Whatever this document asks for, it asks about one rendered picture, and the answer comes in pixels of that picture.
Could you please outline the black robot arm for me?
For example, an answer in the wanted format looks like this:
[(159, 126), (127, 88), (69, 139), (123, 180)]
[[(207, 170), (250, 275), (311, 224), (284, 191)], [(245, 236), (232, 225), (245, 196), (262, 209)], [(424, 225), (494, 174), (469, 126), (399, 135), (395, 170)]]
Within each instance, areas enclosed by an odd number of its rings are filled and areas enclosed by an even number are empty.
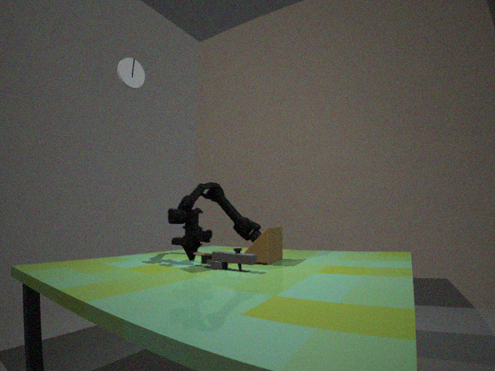
[[(203, 192), (206, 189), (208, 189), (208, 191), (204, 194)], [(227, 200), (221, 186), (213, 182), (198, 184), (198, 187), (190, 195), (182, 198), (178, 208), (170, 208), (168, 210), (168, 222), (170, 224), (183, 224), (184, 222), (185, 224), (198, 224), (199, 213), (203, 212), (200, 208), (196, 208), (195, 210), (191, 209), (194, 207), (199, 196), (203, 196), (205, 199), (210, 199), (211, 201), (218, 203), (228, 217), (234, 222), (233, 229), (244, 239), (251, 239), (252, 242), (255, 242), (261, 235), (261, 232), (259, 231), (261, 226), (248, 218), (241, 216)], [(207, 231), (203, 231), (203, 228), (199, 227), (197, 230), (193, 229), (191, 237), (195, 237), (199, 242), (209, 242), (209, 239), (212, 238), (212, 230), (207, 229)]]

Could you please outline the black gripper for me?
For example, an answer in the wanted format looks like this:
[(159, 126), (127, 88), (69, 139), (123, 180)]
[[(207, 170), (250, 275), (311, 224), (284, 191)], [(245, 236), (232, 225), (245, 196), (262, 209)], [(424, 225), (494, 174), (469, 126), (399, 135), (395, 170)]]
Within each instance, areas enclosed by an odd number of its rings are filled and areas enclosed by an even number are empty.
[(172, 239), (172, 245), (181, 245), (186, 252), (189, 260), (194, 260), (196, 255), (193, 255), (193, 251), (197, 251), (198, 247), (202, 246), (199, 240), (195, 239), (195, 237), (191, 237), (193, 229), (199, 229), (199, 224), (185, 224), (183, 229), (186, 231), (186, 236), (176, 237)]

